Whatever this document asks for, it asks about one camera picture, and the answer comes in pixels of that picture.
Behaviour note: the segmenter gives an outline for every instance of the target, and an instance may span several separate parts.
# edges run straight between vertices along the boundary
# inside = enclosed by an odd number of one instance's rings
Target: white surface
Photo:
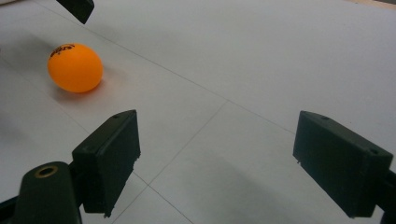
[[[142,157],[110,219],[84,223],[379,223],[349,219],[292,157],[298,114],[395,154],[396,13],[345,1],[96,0],[0,6],[0,200],[22,175],[136,109]],[[59,90],[53,49],[94,49],[104,80]]]

